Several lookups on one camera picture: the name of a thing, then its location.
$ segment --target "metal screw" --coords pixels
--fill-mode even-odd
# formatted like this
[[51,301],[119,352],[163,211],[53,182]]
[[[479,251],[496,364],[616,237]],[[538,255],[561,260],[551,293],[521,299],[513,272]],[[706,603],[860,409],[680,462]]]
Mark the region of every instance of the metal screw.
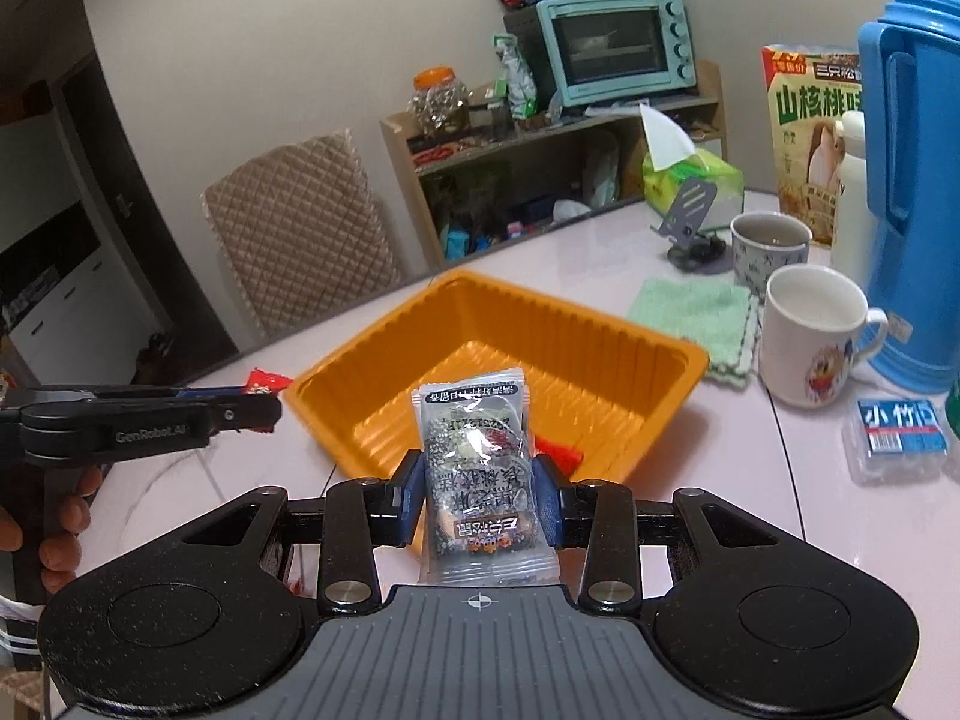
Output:
[[594,581],[587,595],[599,604],[618,605],[627,603],[635,592],[625,581],[608,580]]
[[373,591],[368,584],[354,579],[344,579],[344,581],[335,581],[324,591],[326,600],[333,604],[361,604],[371,597]]

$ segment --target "blue thermos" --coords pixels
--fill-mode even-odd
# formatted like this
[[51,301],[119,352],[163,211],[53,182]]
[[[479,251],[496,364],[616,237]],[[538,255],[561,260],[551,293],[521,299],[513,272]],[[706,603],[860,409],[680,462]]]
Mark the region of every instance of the blue thermos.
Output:
[[891,325],[872,365],[946,391],[960,373],[960,0],[894,0],[860,30],[860,55],[880,220],[867,292]]

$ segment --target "barcode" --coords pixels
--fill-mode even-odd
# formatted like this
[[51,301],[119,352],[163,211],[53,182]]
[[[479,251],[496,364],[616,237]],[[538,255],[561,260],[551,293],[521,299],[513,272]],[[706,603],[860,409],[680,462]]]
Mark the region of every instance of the barcode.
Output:
[[904,445],[897,433],[870,433],[870,449],[875,452],[902,452]]

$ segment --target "patterned cup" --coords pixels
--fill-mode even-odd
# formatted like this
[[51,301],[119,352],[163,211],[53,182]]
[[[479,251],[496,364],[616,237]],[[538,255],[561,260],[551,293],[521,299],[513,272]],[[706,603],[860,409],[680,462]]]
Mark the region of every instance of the patterned cup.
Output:
[[776,211],[747,211],[730,224],[736,283],[761,300],[774,271],[803,265],[810,257],[813,233],[802,221]]

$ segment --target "cartoon duck print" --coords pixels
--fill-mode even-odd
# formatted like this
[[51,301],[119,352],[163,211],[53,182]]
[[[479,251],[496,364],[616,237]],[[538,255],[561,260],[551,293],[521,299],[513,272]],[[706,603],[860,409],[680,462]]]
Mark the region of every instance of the cartoon duck print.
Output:
[[846,380],[848,366],[853,360],[853,341],[844,348],[827,346],[817,352],[813,365],[806,372],[806,393],[815,403],[824,403],[836,394]]

